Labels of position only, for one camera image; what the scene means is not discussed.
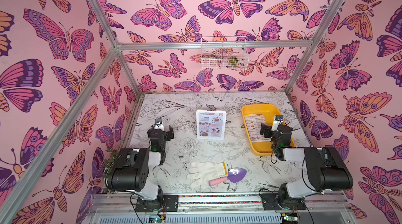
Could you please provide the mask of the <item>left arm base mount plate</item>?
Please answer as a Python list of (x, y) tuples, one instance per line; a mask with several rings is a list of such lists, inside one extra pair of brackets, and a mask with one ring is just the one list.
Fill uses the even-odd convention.
[(178, 195), (160, 195), (155, 200), (146, 201), (138, 199), (136, 212), (177, 212), (179, 207)]

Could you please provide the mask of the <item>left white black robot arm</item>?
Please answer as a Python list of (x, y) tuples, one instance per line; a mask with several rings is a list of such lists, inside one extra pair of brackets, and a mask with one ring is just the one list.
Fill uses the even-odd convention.
[(124, 148), (105, 172), (105, 185), (110, 191), (129, 192), (146, 202), (163, 202), (159, 185), (148, 180), (150, 170), (163, 165), (166, 143), (174, 138), (174, 129), (154, 125), (148, 132), (150, 146), (147, 148)]

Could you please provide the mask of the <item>dim sum menu sheet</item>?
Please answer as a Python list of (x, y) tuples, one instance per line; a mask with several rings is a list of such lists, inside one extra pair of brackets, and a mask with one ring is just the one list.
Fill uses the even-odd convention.
[(267, 124), (263, 114), (245, 115), (245, 127), (252, 143), (268, 142), (271, 138), (266, 138), (260, 134), (261, 124)]

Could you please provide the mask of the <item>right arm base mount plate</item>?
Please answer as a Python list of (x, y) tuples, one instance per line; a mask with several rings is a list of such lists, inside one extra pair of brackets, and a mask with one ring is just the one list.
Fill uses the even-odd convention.
[(302, 199), (294, 199), (287, 196), (278, 196), (274, 193), (260, 194), (264, 210), (306, 210), (307, 207)]

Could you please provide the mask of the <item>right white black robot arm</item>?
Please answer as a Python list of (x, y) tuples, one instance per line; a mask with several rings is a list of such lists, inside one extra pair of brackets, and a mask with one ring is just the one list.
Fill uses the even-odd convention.
[(276, 159), (301, 164), (301, 179), (278, 188), (276, 201), (280, 208), (294, 208), (306, 197), (324, 191), (352, 189), (352, 175), (336, 148), (292, 147), (292, 131), (286, 124), (276, 127), (261, 124), (260, 135), (271, 139)]

